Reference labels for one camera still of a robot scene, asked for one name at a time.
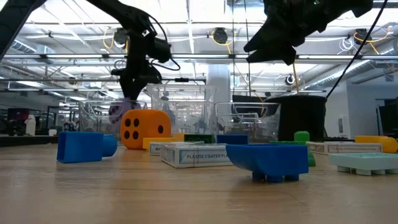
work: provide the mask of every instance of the ceiling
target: ceiling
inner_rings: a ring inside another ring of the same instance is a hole
[[[237,4],[234,10],[225,0],[120,0],[122,3],[137,7],[154,16],[165,29],[172,44],[173,54],[245,54],[243,47],[262,26],[267,19],[262,4],[250,4],[245,10]],[[354,54],[359,45],[354,44],[352,35],[357,28],[368,29],[373,23],[379,9],[372,9],[360,18],[355,18],[352,12],[347,12],[337,20],[331,22],[322,33],[313,33],[296,51],[300,55],[346,55]],[[395,39],[398,32],[396,14],[398,8],[384,10],[377,27],[372,33],[373,39],[383,40],[375,42],[376,48]],[[28,18],[16,40],[24,45],[39,49],[42,46],[53,50],[55,54],[125,54],[126,51],[112,44],[113,32],[121,27],[116,19],[107,15],[97,7],[84,0],[48,0],[42,7],[35,10]],[[225,28],[229,34],[231,44],[216,44],[211,33],[216,27]],[[155,25],[159,37],[163,38],[161,30]],[[236,34],[233,42],[232,33]],[[375,54],[368,44],[362,50],[363,54]],[[22,54],[20,50],[10,48],[8,54]],[[3,60],[7,68],[16,67],[31,71],[35,75],[51,78],[111,78],[109,70],[117,60],[56,60],[53,65],[40,64],[34,60],[18,59]],[[79,66],[61,66],[63,63],[77,62]],[[85,63],[95,63],[96,66],[85,66]],[[172,72],[163,68],[159,71],[164,78],[205,78],[208,64],[215,63],[207,60],[178,60],[181,70]],[[231,73],[233,63],[224,60],[217,63],[228,64]],[[316,80],[318,76],[328,70],[342,65],[341,62],[298,62],[297,75],[300,85]],[[238,61],[235,65],[235,75],[240,77],[237,88],[246,89],[249,81],[247,74],[252,76],[253,88],[285,89],[286,76],[293,73],[292,66],[283,63],[252,63],[248,65]],[[68,83],[52,83],[62,88],[81,88],[81,83],[71,86]],[[117,82],[100,83],[103,88],[114,88]]]

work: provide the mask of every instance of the plastic container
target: plastic container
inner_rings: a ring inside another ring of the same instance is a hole
[[[166,112],[172,133],[213,134],[216,88],[203,85],[149,85],[152,109]]]
[[[280,103],[280,141],[294,141],[294,133],[308,131],[313,142],[323,141],[327,99],[322,96],[281,96],[266,103]]]
[[[215,134],[247,134],[250,143],[278,141],[280,104],[217,103]]]
[[[79,102],[79,131],[112,134],[120,141],[121,118],[128,110],[147,109],[145,102],[132,100]]]

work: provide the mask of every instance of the table surface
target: table surface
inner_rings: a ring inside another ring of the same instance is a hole
[[[234,166],[174,169],[144,151],[60,164],[57,145],[0,148],[0,223],[396,223],[398,175],[337,172],[327,156],[298,182]]]

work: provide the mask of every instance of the white box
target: white box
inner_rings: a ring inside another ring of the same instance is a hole
[[[149,155],[151,156],[159,156],[160,149],[165,145],[169,146],[184,146],[184,145],[192,145],[192,144],[204,144],[204,141],[198,142],[150,142],[149,143]]]
[[[170,146],[164,144],[160,149],[160,159],[175,168],[232,165],[227,156],[225,145],[220,144],[200,146]]]
[[[381,143],[307,142],[308,150],[318,154],[383,152]]]

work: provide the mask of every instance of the transparent tub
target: transparent tub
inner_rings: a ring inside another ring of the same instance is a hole
[[[213,134],[216,88],[203,85],[149,85],[152,109],[166,112],[173,133]]]
[[[215,114],[215,134],[248,134],[250,143],[278,141],[278,103],[217,103]]]
[[[79,131],[113,134],[120,140],[121,118],[128,110],[147,109],[145,102],[120,101],[80,101]]]

